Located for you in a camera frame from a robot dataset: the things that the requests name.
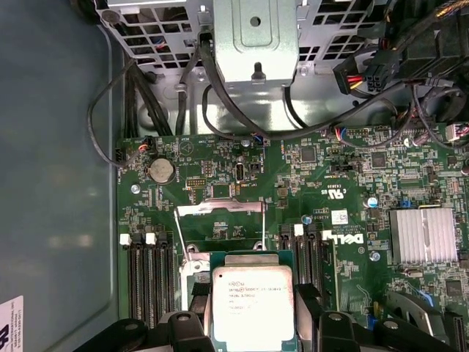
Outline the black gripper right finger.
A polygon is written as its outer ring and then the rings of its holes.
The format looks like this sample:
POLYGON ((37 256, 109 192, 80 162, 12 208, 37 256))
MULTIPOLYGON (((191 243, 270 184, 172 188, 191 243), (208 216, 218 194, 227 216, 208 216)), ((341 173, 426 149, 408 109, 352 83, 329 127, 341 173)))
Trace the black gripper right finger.
POLYGON ((312 284, 295 286, 295 317, 303 351, 453 351, 454 349, 402 319, 387 318, 373 330, 349 315, 327 311, 312 284))

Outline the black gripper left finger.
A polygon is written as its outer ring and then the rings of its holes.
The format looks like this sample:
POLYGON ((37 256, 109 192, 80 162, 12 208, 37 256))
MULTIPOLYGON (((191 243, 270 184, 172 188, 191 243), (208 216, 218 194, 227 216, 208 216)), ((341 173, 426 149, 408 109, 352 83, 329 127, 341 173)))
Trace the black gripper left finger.
POLYGON ((150 328, 144 321, 125 318, 111 324, 77 351, 211 351, 204 331, 210 285, 195 283, 188 311, 170 312, 150 328))

